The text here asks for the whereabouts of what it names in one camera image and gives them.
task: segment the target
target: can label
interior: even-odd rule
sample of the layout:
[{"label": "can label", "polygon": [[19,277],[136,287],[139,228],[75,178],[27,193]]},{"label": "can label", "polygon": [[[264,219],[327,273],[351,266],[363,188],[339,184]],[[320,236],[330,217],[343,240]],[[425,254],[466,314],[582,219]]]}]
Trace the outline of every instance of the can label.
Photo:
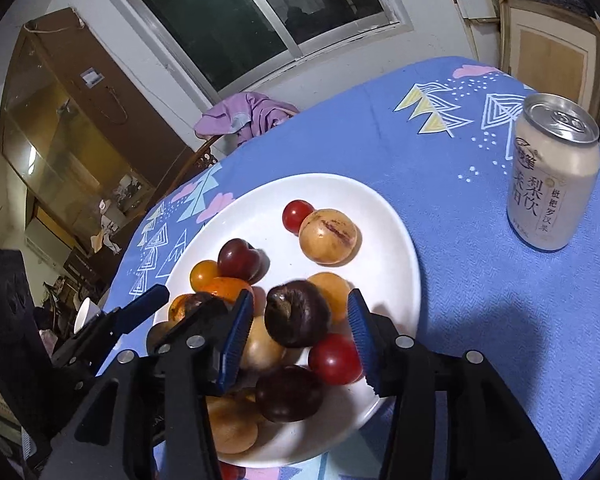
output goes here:
[{"label": "can label", "polygon": [[539,167],[536,152],[522,137],[516,137],[513,179],[507,202],[509,219],[530,244],[550,242],[567,182]]}]

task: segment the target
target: white plate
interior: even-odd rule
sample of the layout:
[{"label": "white plate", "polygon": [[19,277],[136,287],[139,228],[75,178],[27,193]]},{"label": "white plate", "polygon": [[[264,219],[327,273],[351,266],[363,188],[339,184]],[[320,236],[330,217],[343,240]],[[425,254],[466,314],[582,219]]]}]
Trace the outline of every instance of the white plate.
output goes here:
[{"label": "white plate", "polygon": [[[358,226],[362,244],[350,262],[323,267],[302,254],[298,238],[282,225],[282,210],[291,200],[307,200],[316,209],[342,211]],[[270,259],[269,271],[254,286],[256,310],[266,292],[289,280],[329,270],[360,289],[369,309],[390,316],[398,331],[415,336],[420,315],[420,271],[411,238],[394,209],[371,188],[334,174],[300,174],[270,182],[238,198],[197,234],[167,280],[170,302],[191,293],[189,273],[200,260],[215,260],[222,245],[243,238]],[[168,305],[154,324],[168,318]],[[306,364],[305,351],[298,364]],[[320,411],[293,424],[261,424],[256,444],[224,462],[264,468],[302,462],[345,440],[376,412],[381,400],[364,379],[328,389]]]}]

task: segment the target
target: cherry tomato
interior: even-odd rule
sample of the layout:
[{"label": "cherry tomato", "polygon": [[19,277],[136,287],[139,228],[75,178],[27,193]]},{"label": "cherry tomato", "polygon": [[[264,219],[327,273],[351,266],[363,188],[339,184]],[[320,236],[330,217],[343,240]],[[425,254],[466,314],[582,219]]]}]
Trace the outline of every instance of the cherry tomato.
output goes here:
[{"label": "cherry tomato", "polygon": [[241,478],[244,478],[245,470],[243,467],[227,464],[225,462],[219,462],[219,464],[222,480],[240,480]]},{"label": "cherry tomato", "polygon": [[201,262],[196,263],[193,269],[191,269],[189,283],[193,290],[199,292],[202,290],[202,287],[218,276],[220,276],[218,264],[213,260],[202,260]]},{"label": "cherry tomato", "polygon": [[285,206],[282,212],[282,225],[285,229],[296,236],[300,232],[302,220],[314,212],[314,206],[304,200],[292,200]]},{"label": "cherry tomato", "polygon": [[351,339],[340,334],[328,334],[309,351],[309,368],[325,383],[349,384],[362,375],[362,365]]}]

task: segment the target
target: window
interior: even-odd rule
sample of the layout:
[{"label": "window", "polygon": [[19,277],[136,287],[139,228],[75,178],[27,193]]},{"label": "window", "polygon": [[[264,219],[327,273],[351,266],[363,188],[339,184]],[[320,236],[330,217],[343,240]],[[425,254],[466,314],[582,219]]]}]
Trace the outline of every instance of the window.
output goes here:
[{"label": "window", "polygon": [[211,102],[390,22],[380,0],[127,0]]}]

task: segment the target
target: can lid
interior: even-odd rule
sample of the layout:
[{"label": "can lid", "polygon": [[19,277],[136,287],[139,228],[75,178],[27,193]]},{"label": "can lid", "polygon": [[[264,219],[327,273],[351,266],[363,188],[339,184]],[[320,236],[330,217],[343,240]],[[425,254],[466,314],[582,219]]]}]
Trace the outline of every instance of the can lid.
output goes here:
[{"label": "can lid", "polygon": [[553,94],[531,94],[525,98],[526,119],[542,133],[565,142],[592,144],[600,130],[586,110],[573,101]]}]

